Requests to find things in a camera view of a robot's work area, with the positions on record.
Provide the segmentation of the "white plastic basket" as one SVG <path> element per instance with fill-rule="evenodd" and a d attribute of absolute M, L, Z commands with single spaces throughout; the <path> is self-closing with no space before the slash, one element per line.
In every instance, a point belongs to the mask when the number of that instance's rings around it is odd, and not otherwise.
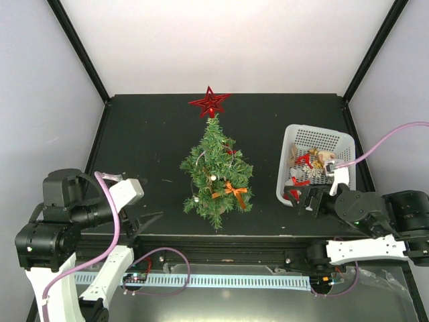
<path fill-rule="evenodd" d="M 293 168 L 289 167 L 287 163 L 290 144 L 292 143 L 298 148 L 298 155 Z M 335 153 L 336 158 L 344 162 L 355 159 L 355 141 L 349 134 L 310 125 L 292 124 L 287 126 L 284 133 L 276 186 L 276 196 L 283 205 L 292 206 L 291 202 L 284 200 L 283 192 L 287 187 L 284 186 L 285 182 L 293 176 L 299 181 L 310 180 L 310 185 L 332 185 L 332 179 L 328 178 L 325 173 L 323 173 L 322 178 L 308 178 L 302 171 L 304 166 L 323 169 L 322 166 L 317 165 L 316 157 L 317 152 L 322 150 Z"/>

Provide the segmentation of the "gold glitter cutout ornament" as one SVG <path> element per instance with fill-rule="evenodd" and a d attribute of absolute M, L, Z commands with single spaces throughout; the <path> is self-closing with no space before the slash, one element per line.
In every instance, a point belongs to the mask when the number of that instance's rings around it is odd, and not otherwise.
<path fill-rule="evenodd" d="M 212 190 L 213 183 L 217 180 L 217 176 L 215 174 L 211 174 L 210 171 L 204 167 L 203 169 L 204 174 L 206 175 L 206 184 L 208 189 Z"/>

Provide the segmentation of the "small green christmas tree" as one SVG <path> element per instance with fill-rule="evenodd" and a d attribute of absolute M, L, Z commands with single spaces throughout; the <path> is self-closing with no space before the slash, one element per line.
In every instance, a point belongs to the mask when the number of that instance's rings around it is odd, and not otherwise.
<path fill-rule="evenodd" d="M 242 151 L 236 150 L 232 156 L 227 154 L 227 148 L 235 150 L 235 140 L 224 134 L 216 115 L 207 119 L 204 135 L 180 164 L 180 169 L 190 176 L 192 192 L 184 201 L 184 212 L 194 210 L 217 231 L 222 229 L 225 213 L 244 213 L 253 208 L 250 187 L 253 166 L 246 162 Z M 204 167 L 217 176 L 211 191 L 206 184 Z"/>

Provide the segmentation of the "red star ornament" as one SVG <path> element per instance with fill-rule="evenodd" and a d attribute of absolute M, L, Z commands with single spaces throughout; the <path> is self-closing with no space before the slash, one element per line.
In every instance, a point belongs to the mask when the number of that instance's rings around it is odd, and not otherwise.
<path fill-rule="evenodd" d="M 190 101 L 188 104 L 200 108 L 200 118 L 208 116 L 214 118 L 216 113 L 223 113 L 223 102 L 231 96 L 230 93 L 215 94 L 210 86 L 207 86 L 203 98 Z"/>

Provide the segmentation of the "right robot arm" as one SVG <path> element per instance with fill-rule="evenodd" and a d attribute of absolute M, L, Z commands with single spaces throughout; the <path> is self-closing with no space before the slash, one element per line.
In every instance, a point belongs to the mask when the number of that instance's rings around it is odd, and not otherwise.
<path fill-rule="evenodd" d="M 329 186 L 285 186 L 283 198 L 298 214 L 334 217 L 363 234 L 362 239 L 314 242 L 304 254 L 312 270 L 370 260 L 412 261 L 428 266 L 428 195 L 400 191 L 380 196 L 353 191 L 340 184 L 334 195 Z"/>

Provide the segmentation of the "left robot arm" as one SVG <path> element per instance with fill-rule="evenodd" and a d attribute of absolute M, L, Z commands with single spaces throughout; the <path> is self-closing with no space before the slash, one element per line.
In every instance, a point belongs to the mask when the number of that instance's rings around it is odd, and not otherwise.
<path fill-rule="evenodd" d="M 31 282 L 41 321 L 108 321 L 109 305 L 128 267 L 138 267 L 141 248 L 120 245 L 125 231 L 134 240 L 161 213 L 132 219 L 124 207 L 143 195 L 141 181 L 125 174 L 56 170 L 44 179 L 43 201 L 15 237 L 19 265 Z M 102 254 L 77 265 L 84 229 L 113 224 L 113 239 Z"/>

